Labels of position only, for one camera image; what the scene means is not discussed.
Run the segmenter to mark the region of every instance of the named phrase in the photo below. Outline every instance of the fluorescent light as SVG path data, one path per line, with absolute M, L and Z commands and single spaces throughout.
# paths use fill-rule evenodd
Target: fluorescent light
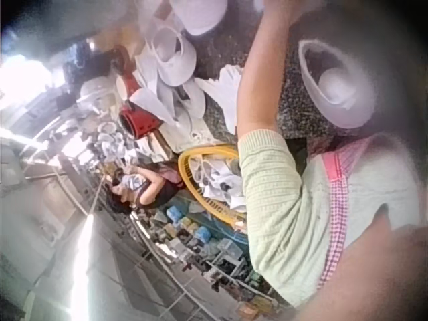
M 88 309 L 88 270 L 89 244 L 92 236 L 92 226 L 94 224 L 93 214 L 86 217 L 82 234 L 78 240 L 78 252 L 74 258 L 73 265 L 73 288 L 71 302 L 72 321 L 89 321 Z
M 41 143 L 28 137 L 15 135 L 10 130 L 5 128 L 0 128 L 0 137 L 14 140 L 15 142 L 37 148 L 38 150 L 47 150 L 47 146 L 49 144 L 47 141 Z
M 156 246 L 158 248 L 160 248 L 168 256 L 171 256 L 171 257 L 173 257 L 175 259 L 178 258 L 177 254 L 175 254 L 174 252 L 172 252 L 166 244 L 156 243 Z
M 135 221 L 135 223 L 138 225 L 138 227 L 140 228 L 140 230 L 144 233 L 144 235 L 150 239 L 150 234 L 148 234 L 148 231 L 144 228 L 144 226 L 142 226 L 142 224 L 140 223 L 140 221 Z
M 133 218 L 135 218 L 136 220 L 138 220 L 138 215 L 133 211 L 131 212 L 131 215 Z

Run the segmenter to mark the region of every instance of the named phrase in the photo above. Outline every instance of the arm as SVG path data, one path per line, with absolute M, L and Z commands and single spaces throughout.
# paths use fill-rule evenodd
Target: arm
M 294 3 L 294 0 L 265 0 L 265 12 L 239 85 L 238 138 L 252 130 L 276 130 Z
M 265 1 L 265 13 L 238 92 L 238 148 L 247 201 L 249 250 L 254 269 L 291 300 L 311 234 L 308 197 L 285 140 L 276 132 L 286 40 L 294 0 Z
M 142 175 L 151 182 L 147 190 L 141 195 L 140 203 L 142 205 L 148 205 L 153 203 L 156 199 L 156 196 L 159 194 L 159 191 L 162 189 L 165 183 L 165 179 L 161 177 L 158 173 L 149 169 L 143 169 L 141 167 L 131 167 L 130 172 Z

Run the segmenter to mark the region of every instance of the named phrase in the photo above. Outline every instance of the metal rail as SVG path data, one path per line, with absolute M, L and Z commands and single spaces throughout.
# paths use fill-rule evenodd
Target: metal rail
M 176 285 L 178 285 L 181 290 L 183 291 L 183 294 L 179 297 L 179 299 L 181 299 L 184 295 L 187 295 L 194 303 L 196 303 L 196 305 L 198 305 L 198 307 L 200 307 L 200 309 L 202 311 L 204 311 L 210 318 L 212 318 L 214 321 L 220 321 L 220 319 L 218 319 L 218 317 L 216 317 L 211 311 L 209 311 L 204 305 L 202 305 L 202 303 L 200 303 L 200 301 L 198 299 L 196 299 L 192 293 L 190 293 L 187 289 L 186 286 L 193 281 L 193 278 L 190 279 L 186 284 L 182 284 L 180 283 L 180 281 L 178 281 L 178 279 L 176 279 L 176 277 L 174 276 L 174 274 L 172 273 L 172 271 L 169 269 L 169 267 L 164 263 L 164 261 L 161 259 L 161 257 L 159 256 L 159 254 L 156 252 L 156 250 L 154 249 L 153 245 L 150 243 L 149 240 L 146 239 L 145 235 L 143 234 L 143 232 L 138 228 L 138 226 L 136 225 L 136 223 L 131 220 L 131 223 L 134 225 L 137 234 L 140 236 L 141 240 L 146 244 L 146 246 L 148 247 L 148 249 L 152 252 L 153 256 L 156 258 L 156 260 L 159 262 L 159 264 L 163 267 L 163 269 L 166 271 L 166 273 L 168 273 L 168 275 L 171 277 L 171 279 L 173 279 L 173 281 L 176 283 Z M 165 313 L 167 313 L 178 301 L 179 299 L 175 300 L 160 316 L 165 315 Z

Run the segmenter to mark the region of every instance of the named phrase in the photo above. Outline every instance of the round white object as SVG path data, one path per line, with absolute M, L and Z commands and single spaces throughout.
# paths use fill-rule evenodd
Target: round white object
M 170 0 L 170 4 L 191 35 L 213 29 L 227 10 L 227 0 Z
M 318 87 L 333 104 L 340 104 L 355 93 L 349 74 L 343 68 L 327 69 L 321 75 Z

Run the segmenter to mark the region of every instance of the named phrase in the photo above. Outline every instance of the spool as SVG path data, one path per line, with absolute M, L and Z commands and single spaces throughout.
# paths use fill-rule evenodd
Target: spool
M 124 106 L 119 113 L 119 122 L 135 140 L 143 138 L 161 125 L 157 117 L 136 106 Z

